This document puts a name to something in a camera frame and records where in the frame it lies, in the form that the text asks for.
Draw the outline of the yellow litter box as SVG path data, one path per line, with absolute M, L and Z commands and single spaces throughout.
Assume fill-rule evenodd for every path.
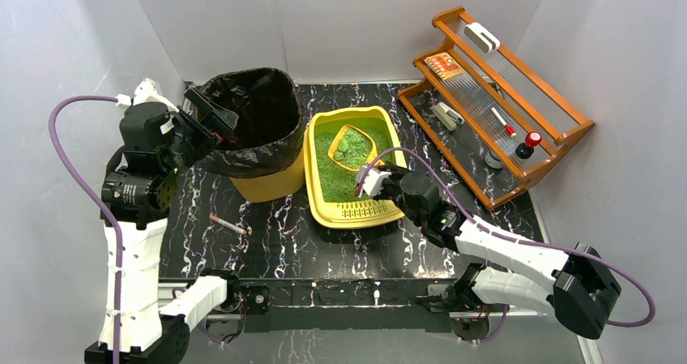
M 400 145 L 394 123 L 381 106 L 351 107 L 316 113 L 304 134 L 303 161 L 305 184 L 310 211 L 314 219 L 330 229 L 363 229 L 384 225 L 404 218 L 404 214 L 390 200 L 357 199 L 352 202 L 326 202 L 318 175 L 314 138 L 326 132 L 337 132 L 350 124 L 370 126 L 384 132 L 391 145 Z

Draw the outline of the yellow trash bin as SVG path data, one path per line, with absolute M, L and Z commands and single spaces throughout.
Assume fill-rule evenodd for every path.
M 283 198 L 300 190 L 305 184 L 305 163 L 302 149 L 294 162 L 283 171 L 258 178 L 230 178 L 241 196 L 251 203 L 263 203 Z

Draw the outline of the green litter clump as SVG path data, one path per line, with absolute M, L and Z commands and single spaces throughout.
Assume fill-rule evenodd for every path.
M 373 144 L 359 131 L 348 129 L 333 153 L 334 160 L 351 169 L 359 169 L 366 163 Z

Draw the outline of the black trash bag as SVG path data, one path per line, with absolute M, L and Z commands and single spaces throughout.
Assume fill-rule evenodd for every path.
M 217 75 L 199 91 L 238 115 L 230 138 L 196 165 L 230 178 L 259 178 L 285 170 L 299 156 L 304 110 L 290 76 L 260 67 Z

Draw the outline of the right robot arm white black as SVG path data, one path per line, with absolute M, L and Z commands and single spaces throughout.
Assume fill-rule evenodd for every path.
M 470 265 L 454 284 L 467 306 L 535 310 L 590 340 L 610 324 L 621 287 L 593 247 L 561 251 L 504 231 L 445 201 L 427 174 L 397 165 L 374 167 L 358 180 L 361 194 L 390 200 L 428 242 L 489 263 Z

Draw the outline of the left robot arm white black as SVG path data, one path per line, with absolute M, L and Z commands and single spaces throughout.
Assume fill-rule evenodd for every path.
M 101 188 L 108 243 L 108 299 L 104 326 L 86 348 L 87 363 L 179 363 L 191 332 L 214 310 L 241 306 L 238 279 L 208 268 L 166 305 L 159 299 L 160 250 L 177 192 L 177 177 L 212 153 L 233 133 L 238 116 L 199 90 L 186 97 L 193 116 L 145 79 L 133 96 L 118 96 L 125 112 L 122 147 L 111 157 Z

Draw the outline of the orange litter scoop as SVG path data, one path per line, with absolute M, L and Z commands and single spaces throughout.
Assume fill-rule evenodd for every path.
M 339 129 L 327 151 L 330 159 L 349 171 L 357 171 L 377 154 L 374 140 L 363 130 L 352 125 L 344 125 Z

